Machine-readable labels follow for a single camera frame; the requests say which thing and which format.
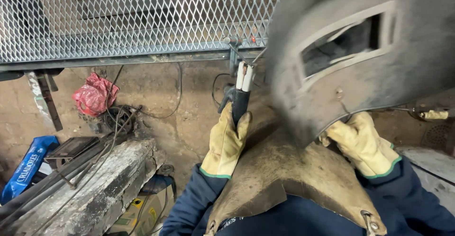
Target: navy blue shirt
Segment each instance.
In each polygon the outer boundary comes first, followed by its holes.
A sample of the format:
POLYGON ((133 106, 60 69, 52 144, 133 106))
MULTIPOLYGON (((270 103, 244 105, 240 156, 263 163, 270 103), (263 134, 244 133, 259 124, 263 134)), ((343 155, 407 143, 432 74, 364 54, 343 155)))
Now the navy blue shirt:
MULTIPOLYGON (((205 233, 212 205, 227 179, 211 178, 193 168, 190 181, 164 221, 160 236, 205 233)), ((454 235, 455 217, 439 199, 422 188, 405 157, 382 178, 358 179, 370 196, 388 236, 454 235)), ((287 195, 287 200, 265 213, 223 221, 218 236, 315 235, 364 236, 366 230, 311 200, 287 195)))

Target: leather welding glove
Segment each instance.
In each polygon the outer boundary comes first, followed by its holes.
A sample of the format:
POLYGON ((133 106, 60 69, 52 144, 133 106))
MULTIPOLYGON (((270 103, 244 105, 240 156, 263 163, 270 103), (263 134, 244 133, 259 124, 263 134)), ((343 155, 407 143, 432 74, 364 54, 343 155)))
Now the leather welding glove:
POLYGON ((368 179, 383 177, 401 160, 393 145, 382 139, 367 112, 356 113, 345 124, 335 122, 326 130, 341 152, 368 179))
POLYGON ((210 149, 200 167, 204 175, 231 178, 238 158, 245 147, 253 115, 247 111, 239 120, 237 128, 232 119, 229 102, 221 112, 218 124, 210 131, 210 149))

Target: red plastic bag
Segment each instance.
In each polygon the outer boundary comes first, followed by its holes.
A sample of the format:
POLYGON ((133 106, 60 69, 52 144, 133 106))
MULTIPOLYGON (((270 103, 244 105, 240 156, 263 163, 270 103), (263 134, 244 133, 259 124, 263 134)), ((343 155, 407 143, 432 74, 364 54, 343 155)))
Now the red plastic bag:
POLYGON ((117 92, 117 86, 112 85, 112 82, 100 78, 96 73, 92 72, 86 79, 85 85, 76 90, 71 98, 76 101, 77 109, 80 112, 95 117, 107 110, 106 98, 108 98, 108 107, 114 103, 117 98, 117 92), (112 90, 108 97, 107 93, 111 86, 112 90))

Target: green glove cuff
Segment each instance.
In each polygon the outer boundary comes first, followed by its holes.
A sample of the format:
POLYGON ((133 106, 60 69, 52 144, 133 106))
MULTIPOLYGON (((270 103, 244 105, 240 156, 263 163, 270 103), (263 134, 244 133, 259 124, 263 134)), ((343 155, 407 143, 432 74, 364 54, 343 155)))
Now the green glove cuff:
POLYGON ((396 159, 392 162, 392 166, 390 167, 390 169, 387 170, 387 172, 385 172, 384 174, 372 175, 372 176, 362 175, 362 176, 365 177, 365 178, 367 178, 367 179, 374 179, 374 178, 378 178, 378 177, 388 176, 388 175, 394 170, 395 164, 398 163, 399 161, 401 161, 401 159, 402 159, 401 156, 399 156, 398 158, 396 158, 396 159))
POLYGON ((231 177, 232 177, 230 175, 212 175, 212 174, 207 173, 202 167, 199 167, 199 171, 201 171, 205 176, 208 176, 208 177, 227 178, 227 179, 231 179, 231 177))

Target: floor drain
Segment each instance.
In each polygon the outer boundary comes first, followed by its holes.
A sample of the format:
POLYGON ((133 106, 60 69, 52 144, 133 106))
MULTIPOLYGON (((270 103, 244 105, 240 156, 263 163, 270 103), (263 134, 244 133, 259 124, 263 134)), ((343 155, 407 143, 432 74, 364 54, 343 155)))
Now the floor drain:
POLYGON ((422 145, 445 150, 450 129, 449 124, 429 125, 422 139, 422 145))

